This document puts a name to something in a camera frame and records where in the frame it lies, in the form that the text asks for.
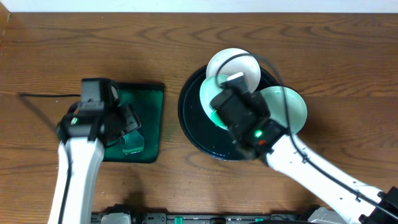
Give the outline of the green sponge cloth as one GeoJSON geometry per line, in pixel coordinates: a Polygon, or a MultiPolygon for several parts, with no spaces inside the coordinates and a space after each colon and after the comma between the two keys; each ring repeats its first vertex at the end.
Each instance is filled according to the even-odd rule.
{"type": "Polygon", "coordinates": [[[139,131],[133,131],[123,136],[122,152],[135,154],[144,150],[144,137],[139,131]]]}

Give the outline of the teal plate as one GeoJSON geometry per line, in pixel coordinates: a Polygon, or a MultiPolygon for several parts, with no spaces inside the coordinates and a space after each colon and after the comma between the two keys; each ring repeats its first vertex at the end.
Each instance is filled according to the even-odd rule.
{"type": "Polygon", "coordinates": [[[223,91],[223,89],[219,87],[219,84],[225,82],[227,77],[227,75],[214,75],[205,78],[203,83],[200,85],[200,103],[205,114],[210,118],[212,123],[225,130],[227,130],[228,127],[222,122],[215,110],[211,107],[210,103],[216,95],[223,91]]]}
{"type": "Polygon", "coordinates": [[[287,127],[285,116],[284,97],[287,100],[290,130],[297,134],[307,120],[307,106],[303,98],[293,89],[281,86],[270,86],[261,90],[270,111],[270,119],[277,121],[283,127],[287,127]]]}

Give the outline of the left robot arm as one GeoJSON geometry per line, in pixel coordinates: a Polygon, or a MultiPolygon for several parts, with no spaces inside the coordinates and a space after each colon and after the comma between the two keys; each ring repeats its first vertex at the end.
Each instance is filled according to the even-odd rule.
{"type": "Polygon", "coordinates": [[[49,223],[89,223],[103,162],[136,163],[144,150],[131,104],[75,103],[57,125],[58,174],[49,223]]]}

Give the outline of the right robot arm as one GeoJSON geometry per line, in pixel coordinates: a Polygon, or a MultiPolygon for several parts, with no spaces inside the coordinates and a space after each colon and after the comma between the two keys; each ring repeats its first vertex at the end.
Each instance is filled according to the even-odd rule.
{"type": "Polygon", "coordinates": [[[245,158],[264,159],[268,167],[328,204],[346,223],[397,223],[397,188],[385,193],[355,179],[297,136],[307,106],[296,91],[281,86],[252,93],[216,88],[202,90],[200,102],[245,158]]]}

